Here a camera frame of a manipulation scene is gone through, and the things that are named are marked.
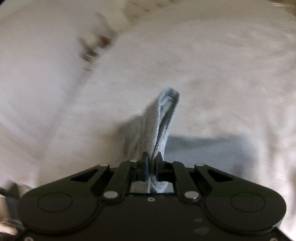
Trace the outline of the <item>white floral bedspread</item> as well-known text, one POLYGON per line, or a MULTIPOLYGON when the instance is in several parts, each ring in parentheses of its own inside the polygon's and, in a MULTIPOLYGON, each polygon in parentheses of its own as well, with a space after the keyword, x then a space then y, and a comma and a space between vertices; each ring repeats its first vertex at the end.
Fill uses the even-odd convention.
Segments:
POLYGON ((250 139, 295 239, 295 17, 268 1, 32 1, 1 20, 1 185, 121 160, 171 88, 171 136, 250 139))

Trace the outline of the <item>grey speckled sweatpants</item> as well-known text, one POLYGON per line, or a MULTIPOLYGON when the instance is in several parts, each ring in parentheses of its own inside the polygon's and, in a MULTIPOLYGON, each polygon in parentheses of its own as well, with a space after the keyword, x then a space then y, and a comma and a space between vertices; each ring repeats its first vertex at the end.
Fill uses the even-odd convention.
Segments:
POLYGON ((121 160, 139 160, 143 152, 149 156, 144 181, 134 181, 132 193, 163 193, 168 182, 156 180, 152 170, 161 154, 166 161, 182 162, 186 167, 204 163, 231 175, 253 181, 255 149, 250 139, 239 136, 194 138, 169 134, 179 93, 171 88, 161 92, 141 115, 119 129, 122 143, 121 160))

